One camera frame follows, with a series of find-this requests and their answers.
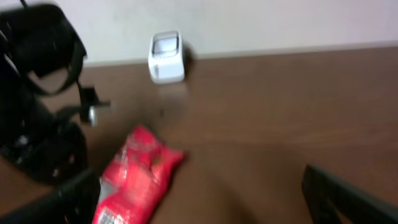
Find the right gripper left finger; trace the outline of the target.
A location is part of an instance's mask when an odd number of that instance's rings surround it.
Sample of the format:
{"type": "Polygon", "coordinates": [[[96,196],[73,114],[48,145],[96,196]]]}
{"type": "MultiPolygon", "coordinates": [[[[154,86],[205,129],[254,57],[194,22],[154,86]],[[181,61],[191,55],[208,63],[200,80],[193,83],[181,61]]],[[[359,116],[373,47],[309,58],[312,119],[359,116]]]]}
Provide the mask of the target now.
{"type": "Polygon", "coordinates": [[[91,223],[99,196],[99,177],[88,169],[49,194],[3,215],[1,224],[91,223]]]}

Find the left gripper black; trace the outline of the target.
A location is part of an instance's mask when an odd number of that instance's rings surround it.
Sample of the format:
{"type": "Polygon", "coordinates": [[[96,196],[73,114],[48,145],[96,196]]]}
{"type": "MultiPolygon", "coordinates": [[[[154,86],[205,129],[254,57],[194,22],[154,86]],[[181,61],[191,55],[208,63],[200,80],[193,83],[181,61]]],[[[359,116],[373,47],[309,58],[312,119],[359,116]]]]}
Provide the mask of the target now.
{"type": "Polygon", "coordinates": [[[95,111],[110,108],[94,88],[81,88],[80,105],[52,114],[29,90],[1,96],[1,156],[31,179],[60,184],[88,168],[86,139],[71,121],[96,125],[95,111]]]}

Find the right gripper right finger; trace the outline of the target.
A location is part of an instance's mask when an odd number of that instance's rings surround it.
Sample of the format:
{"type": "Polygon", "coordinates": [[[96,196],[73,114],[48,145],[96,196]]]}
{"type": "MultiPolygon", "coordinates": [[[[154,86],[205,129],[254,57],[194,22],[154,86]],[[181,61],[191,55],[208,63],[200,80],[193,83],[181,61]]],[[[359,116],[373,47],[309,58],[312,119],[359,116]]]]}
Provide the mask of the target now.
{"type": "Polygon", "coordinates": [[[352,223],[397,224],[397,207],[317,166],[306,165],[302,192],[316,224],[341,223],[338,212],[352,223]]]}

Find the red snack bag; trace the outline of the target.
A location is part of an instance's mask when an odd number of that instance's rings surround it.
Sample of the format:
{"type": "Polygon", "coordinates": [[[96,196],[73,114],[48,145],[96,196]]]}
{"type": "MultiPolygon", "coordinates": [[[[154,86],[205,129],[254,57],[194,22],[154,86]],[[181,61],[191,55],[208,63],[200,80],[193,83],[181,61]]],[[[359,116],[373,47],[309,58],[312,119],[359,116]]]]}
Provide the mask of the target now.
{"type": "Polygon", "coordinates": [[[148,223],[183,159],[183,151],[136,126],[99,179],[93,223],[148,223]]]}

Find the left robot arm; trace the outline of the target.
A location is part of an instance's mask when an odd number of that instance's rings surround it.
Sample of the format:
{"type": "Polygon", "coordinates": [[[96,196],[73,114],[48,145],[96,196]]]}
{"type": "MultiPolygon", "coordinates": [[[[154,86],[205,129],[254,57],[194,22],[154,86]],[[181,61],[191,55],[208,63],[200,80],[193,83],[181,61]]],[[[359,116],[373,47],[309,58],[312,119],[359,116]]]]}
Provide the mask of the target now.
{"type": "Polygon", "coordinates": [[[93,87],[78,87],[80,104],[51,113],[41,102],[50,92],[30,78],[64,70],[64,92],[79,85],[86,49],[54,4],[1,12],[1,156],[31,179],[58,185],[88,167],[86,139],[72,121],[96,124],[95,111],[110,107],[93,87]]]}

